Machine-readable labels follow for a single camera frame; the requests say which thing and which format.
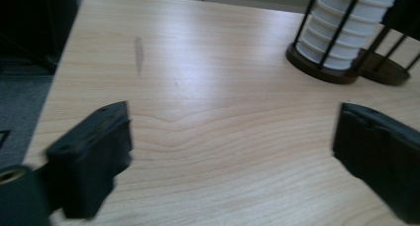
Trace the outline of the stack of white cups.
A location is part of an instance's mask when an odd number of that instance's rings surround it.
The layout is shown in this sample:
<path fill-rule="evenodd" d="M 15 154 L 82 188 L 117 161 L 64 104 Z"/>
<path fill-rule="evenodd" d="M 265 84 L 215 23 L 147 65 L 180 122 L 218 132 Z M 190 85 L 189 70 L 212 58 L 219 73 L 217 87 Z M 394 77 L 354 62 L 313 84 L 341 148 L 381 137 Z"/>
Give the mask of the stack of white cups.
<path fill-rule="evenodd" d="M 358 0 L 323 65 L 346 70 L 374 33 L 395 0 Z M 305 58 L 319 63 L 341 24 L 352 0 L 316 0 L 310 19 L 296 44 Z"/>

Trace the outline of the dark wooden cup holder rack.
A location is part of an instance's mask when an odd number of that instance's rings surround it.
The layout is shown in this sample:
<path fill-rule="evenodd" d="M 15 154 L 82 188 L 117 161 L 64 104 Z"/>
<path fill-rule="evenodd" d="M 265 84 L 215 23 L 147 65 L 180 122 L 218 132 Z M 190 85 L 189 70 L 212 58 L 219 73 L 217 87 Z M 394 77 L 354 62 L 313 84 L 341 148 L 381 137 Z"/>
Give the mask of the dark wooden cup holder rack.
<path fill-rule="evenodd" d="M 404 84 L 410 78 L 410 69 L 420 61 L 420 52 L 407 65 L 402 65 L 391 57 L 406 39 L 412 38 L 420 42 L 420 0 L 395 0 L 349 69 L 334 70 L 323 65 L 357 1 L 352 0 L 322 60 L 315 63 L 296 49 L 316 3 L 316 0 L 310 0 L 297 35 L 287 48 L 286 58 L 299 70 L 326 82 L 349 84 L 362 76 L 386 85 Z"/>

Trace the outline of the dark cabinet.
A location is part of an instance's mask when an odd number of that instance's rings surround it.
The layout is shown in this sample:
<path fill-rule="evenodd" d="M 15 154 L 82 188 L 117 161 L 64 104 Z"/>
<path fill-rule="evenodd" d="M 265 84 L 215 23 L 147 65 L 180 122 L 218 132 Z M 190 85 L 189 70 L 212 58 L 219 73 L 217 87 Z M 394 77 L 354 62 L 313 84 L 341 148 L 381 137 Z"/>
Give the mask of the dark cabinet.
<path fill-rule="evenodd" d="M 0 0 L 0 69 L 16 57 L 55 73 L 77 10 L 77 0 Z"/>

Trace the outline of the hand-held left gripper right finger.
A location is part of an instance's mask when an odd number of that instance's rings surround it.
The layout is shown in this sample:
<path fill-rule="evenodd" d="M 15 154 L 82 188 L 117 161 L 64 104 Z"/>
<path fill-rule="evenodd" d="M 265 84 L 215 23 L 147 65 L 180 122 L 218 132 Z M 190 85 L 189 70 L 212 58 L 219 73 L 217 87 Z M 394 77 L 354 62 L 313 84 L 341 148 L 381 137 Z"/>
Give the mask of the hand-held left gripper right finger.
<path fill-rule="evenodd" d="M 420 224 L 420 132 L 376 110 L 341 105 L 334 157 L 407 224 Z"/>

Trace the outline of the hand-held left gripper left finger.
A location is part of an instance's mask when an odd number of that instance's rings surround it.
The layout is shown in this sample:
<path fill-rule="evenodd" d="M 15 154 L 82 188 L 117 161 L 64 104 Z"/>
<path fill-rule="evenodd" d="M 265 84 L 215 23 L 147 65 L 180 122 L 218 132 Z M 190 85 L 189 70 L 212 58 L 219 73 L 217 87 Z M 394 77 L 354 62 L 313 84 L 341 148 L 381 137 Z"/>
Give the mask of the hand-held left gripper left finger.
<path fill-rule="evenodd" d="M 67 218 L 96 216 L 131 164 L 133 149 L 128 103 L 101 107 L 46 150 L 45 180 L 51 210 Z"/>

